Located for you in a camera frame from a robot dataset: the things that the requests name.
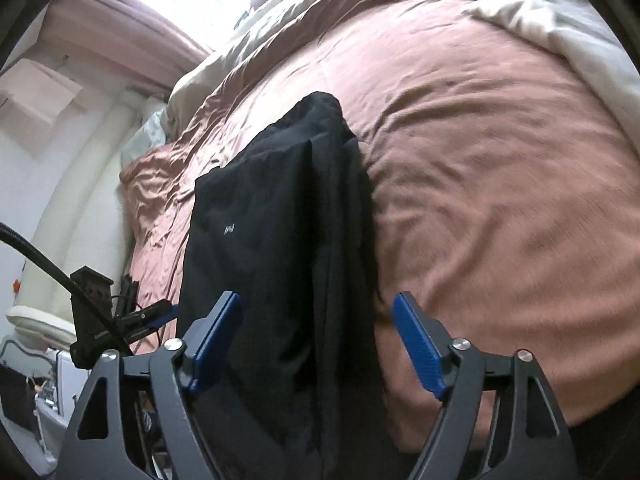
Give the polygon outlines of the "black button-up shirt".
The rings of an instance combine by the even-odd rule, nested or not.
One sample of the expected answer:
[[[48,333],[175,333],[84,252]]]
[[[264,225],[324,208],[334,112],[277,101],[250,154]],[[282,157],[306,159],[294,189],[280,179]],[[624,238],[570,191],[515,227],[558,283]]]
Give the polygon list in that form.
[[[371,185],[340,103],[314,92],[196,180],[177,330],[225,292],[243,321],[195,418],[229,479],[393,469],[373,330]]]

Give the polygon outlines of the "cream padded headboard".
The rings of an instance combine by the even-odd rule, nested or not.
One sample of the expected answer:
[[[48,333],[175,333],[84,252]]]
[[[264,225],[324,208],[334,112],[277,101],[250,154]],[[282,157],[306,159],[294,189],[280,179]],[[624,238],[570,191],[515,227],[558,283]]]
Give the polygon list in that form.
[[[164,108],[158,99],[122,92],[58,181],[32,244],[66,274],[88,266],[118,281],[126,272],[134,236],[120,186],[120,152]],[[17,333],[53,348],[67,349],[76,340],[70,293],[30,262],[6,318]]]

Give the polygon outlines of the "salmon pink duvet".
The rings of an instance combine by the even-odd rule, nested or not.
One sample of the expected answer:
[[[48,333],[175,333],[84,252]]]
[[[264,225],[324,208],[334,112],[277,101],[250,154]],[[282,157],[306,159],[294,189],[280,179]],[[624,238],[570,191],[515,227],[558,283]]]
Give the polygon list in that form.
[[[484,350],[532,350],[571,425],[639,382],[638,157],[567,62],[474,1],[318,0],[120,175],[141,301],[176,298],[195,180],[333,94],[373,185],[375,336],[404,451],[437,404],[390,324],[401,290]]]

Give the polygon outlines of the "light green pillow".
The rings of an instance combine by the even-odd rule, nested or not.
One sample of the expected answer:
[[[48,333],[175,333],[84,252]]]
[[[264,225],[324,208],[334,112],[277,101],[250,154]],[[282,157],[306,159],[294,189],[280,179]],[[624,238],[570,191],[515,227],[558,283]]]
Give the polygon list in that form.
[[[120,152],[120,166],[126,168],[153,148],[159,148],[167,142],[167,134],[162,122],[163,112],[151,114],[145,123],[125,143]]]

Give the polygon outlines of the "hanging beige cloth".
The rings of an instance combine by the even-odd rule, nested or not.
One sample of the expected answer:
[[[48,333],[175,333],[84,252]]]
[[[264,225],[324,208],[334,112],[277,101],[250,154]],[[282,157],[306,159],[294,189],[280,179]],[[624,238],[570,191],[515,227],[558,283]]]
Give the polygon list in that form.
[[[38,125],[51,127],[78,97],[82,85],[27,58],[1,76],[1,96]]]

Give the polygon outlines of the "pink left curtain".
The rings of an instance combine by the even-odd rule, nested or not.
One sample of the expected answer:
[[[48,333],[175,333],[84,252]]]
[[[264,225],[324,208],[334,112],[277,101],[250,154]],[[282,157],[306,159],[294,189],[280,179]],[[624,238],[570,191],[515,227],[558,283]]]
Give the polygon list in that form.
[[[140,0],[52,0],[39,39],[151,93],[170,91],[208,57],[195,39]]]

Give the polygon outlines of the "cream folded blanket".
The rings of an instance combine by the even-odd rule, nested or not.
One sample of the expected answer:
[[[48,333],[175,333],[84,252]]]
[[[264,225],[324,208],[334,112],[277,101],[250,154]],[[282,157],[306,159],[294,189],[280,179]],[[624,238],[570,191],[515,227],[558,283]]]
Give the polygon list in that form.
[[[588,0],[478,0],[466,13],[565,58],[639,145],[639,72]]]

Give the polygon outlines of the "beige blanket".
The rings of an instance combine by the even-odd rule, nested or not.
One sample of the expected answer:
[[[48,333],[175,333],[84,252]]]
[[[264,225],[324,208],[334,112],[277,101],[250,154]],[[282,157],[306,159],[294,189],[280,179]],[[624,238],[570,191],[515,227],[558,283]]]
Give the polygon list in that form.
[[[220,48],[180,78],[158,116],[165,138],[176,140],[204,100],[234,70],[262,50],[317,1],[268,0]]]

